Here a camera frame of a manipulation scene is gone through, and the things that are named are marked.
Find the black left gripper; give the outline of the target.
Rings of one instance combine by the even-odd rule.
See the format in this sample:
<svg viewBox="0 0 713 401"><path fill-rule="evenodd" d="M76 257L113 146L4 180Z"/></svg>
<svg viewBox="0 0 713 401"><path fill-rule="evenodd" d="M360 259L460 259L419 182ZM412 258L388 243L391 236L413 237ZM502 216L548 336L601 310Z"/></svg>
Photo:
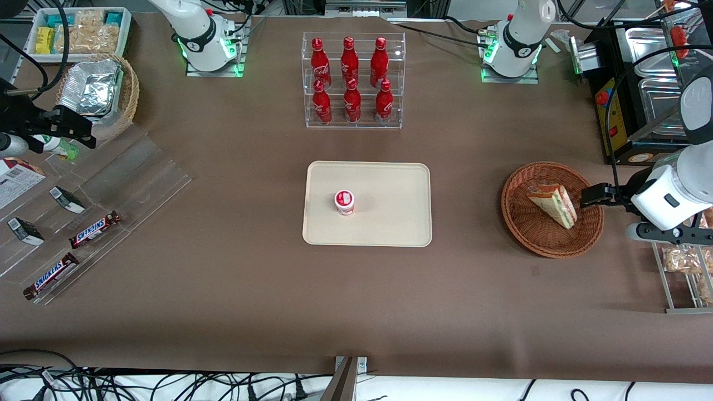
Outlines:
<svg viewBox="0 0 713 401"><path fill-rule="evenodd" d="M642 188L641 183L627 183L614 187L614 198L612 186L610 184L596 184L583 189L582 208L596 206L622 206L627 213L635 216L642 216L639 208L633 203L633 196Z"/></svg>

